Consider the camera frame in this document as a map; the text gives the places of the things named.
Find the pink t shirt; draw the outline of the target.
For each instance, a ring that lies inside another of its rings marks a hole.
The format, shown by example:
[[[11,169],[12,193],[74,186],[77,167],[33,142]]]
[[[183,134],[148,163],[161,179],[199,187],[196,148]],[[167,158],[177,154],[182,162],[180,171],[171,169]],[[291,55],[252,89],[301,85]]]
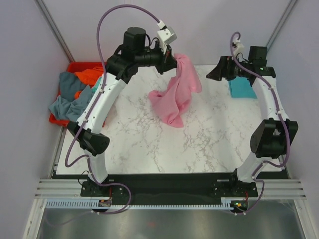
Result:
[[[202,85],[191,59],[181,53],[174,55],[177,60],[176,75],[172,77],[165,91],[149,92],[149,100],[156,116],[175,128],[184,126],[181,115],[188,111],[192,93],[201,93]]]

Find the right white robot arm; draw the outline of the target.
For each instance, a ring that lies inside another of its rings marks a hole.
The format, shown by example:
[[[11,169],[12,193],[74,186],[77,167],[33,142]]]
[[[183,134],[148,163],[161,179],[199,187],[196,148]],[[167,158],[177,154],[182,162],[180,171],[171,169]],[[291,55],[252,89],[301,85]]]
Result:
[[[259,102],[262,121],[251,135],[251,152],[243,164],[226,180],[213,183],[215,194],[230,197],[256,196],[258,175],[266,165],[282,168],[290,156],[290,146],[298,131],[298,123],[289,119],[277,91],[276,73],[267,66],[267,48],[250,47],[247,60],[239,61],[240,43],[232,43],[231,54],[222,56],[208,79],[232,81],[246,78]]]

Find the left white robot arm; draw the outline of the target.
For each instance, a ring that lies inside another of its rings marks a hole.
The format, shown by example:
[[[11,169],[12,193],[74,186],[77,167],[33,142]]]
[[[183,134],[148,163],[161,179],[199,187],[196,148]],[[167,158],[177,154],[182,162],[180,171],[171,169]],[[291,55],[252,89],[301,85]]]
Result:
[[[104,73],[84,113],[76,122],[70,121],[67,129],[73,135],[72,145],[78,142],[88,164],[88,180],[82,185],[82,196],[110,196],[112,187],[120,190],[124,185],[105,181],[108,172],[105,165],[105,151],[110,139],[101,133],[103,123],[120,92],[137,74],[140,67],[154,66],[163,74],[177,67],[170,43],[177,36],[171,27],[164,26],[156,36],[155,46],[145,45],[148,37],[140,27],[130,27],[124,33],[123,43],[114,54],[103,61]]]

